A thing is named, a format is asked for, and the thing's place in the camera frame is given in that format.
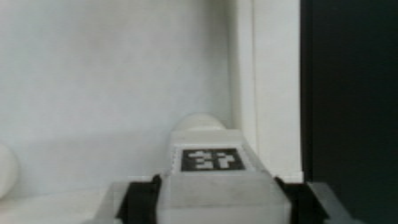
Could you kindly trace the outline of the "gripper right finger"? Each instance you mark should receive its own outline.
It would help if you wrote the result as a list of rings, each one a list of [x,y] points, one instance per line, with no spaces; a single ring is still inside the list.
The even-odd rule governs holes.
[[[287,183],[276,177],[285,195],[292,202],[290,224],[324,224],[328,213],[306,183]]]

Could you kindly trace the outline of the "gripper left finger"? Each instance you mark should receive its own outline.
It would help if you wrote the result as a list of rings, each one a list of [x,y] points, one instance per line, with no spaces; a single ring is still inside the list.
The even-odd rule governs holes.
[[[159,224],[157,205],[162,188],[162,177],[154,176],[150,181],[132,182],[123,197],[116,218],[122,224]]]

